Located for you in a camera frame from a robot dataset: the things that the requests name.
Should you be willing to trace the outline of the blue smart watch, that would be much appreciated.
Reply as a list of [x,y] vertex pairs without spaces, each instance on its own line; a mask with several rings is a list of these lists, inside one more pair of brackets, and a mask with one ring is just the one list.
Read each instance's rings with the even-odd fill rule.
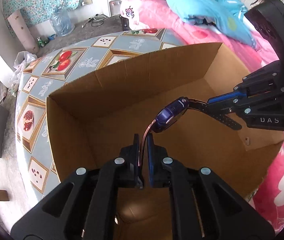
[[183,116],[187,110],[199,111],[235,131],[242,129],[241,124],[234,121],[226,114],[209,113],[209,111],[206,109],[206,104],[207,101],[204,102],[201,100],[190,99],[185,96],[181,96],[165,106],[145,129],[139,148],[139,166],[141,167],[143,165],[145,141],[147,135],[151,132],[161,133],[164,130],[168,129],[181,116]]

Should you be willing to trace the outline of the brown cardboard box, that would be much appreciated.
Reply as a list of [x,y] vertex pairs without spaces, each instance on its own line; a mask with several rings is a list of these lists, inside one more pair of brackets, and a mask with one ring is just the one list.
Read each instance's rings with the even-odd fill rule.
[[246,197],[284,140],[254,129],[231,91],[248,70],[224,45],[163,49],[104,66],[51,93],[61,181],[78,195],[68,239],[273,239]]

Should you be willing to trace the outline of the pink floral blanket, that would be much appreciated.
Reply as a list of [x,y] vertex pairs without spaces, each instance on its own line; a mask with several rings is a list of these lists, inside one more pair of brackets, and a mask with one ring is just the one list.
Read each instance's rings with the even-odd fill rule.
[[[244,23],[257,43],[256,49],[228,38],[212,25],[184,23],[165,0],[123,0],[120,14],[128,19],[133,31],[167,28],[186,44],[224,43],[251,72],[278,59],[269,42],[247,19]],[[250,204],[272,224],[276,233],[284,229],[284,141]]]

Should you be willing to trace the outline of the blue patterned quilt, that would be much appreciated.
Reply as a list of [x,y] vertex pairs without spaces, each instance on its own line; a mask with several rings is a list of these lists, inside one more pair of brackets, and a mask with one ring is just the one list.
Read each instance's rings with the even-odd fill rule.
[[256,41],[244,23],[247,7],[240,0],[166,0],[179,18],[191,25],[213,24],[226,35],[252,48]]

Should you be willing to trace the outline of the fruit pattern tablecloth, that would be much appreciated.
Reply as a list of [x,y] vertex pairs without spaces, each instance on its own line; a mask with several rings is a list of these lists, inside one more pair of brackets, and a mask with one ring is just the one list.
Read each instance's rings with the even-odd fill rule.
[[46,98],[94,70],[156,50],[184,46],[171,29],[121,31],[63,46],[22,72],[15,109],[19,166],[37,203],[59,184],[46,124]]

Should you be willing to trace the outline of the white plastic bag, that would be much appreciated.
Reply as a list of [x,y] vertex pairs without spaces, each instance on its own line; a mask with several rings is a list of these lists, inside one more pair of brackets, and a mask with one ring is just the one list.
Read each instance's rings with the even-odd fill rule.
[[33,61],[37,59],[37,55],[29,53],[28,51],[20,51],[14,61],[14,73],[9,78],[9,85],[19,84],[21,75],[24,69]]

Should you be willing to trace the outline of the green bottle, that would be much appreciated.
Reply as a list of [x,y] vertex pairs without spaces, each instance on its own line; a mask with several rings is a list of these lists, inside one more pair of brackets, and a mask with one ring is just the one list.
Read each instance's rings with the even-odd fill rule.
[[45,47],[49,43],[49,40],[48,39],[42,39],[41,37],[37,37],[37,42],[38,42],[40,47]]

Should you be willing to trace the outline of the white water dispenser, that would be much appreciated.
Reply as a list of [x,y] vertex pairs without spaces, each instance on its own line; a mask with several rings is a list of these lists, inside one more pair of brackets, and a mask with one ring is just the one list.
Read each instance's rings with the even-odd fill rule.
[[113,17],[120,14],[120,7],[122,0],[106,0],[106,12],[107,17]]

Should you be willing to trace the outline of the water jug on floor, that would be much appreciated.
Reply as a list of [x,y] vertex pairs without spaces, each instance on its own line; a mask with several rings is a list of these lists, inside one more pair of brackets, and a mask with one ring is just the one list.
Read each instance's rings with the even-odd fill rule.
[[60,9],[54,12],[50,17],[50,24],[57,36],[66,36],[75,28],[66,9]]

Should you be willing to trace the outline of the pink rolled mat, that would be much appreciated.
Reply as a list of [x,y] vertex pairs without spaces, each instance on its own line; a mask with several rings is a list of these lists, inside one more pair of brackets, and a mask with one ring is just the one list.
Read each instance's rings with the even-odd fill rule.
[[39,51],[38,44],[31,35],[20,10],[18,9],[13,12],[7,20],[25,50],[29,53],[36,54]]

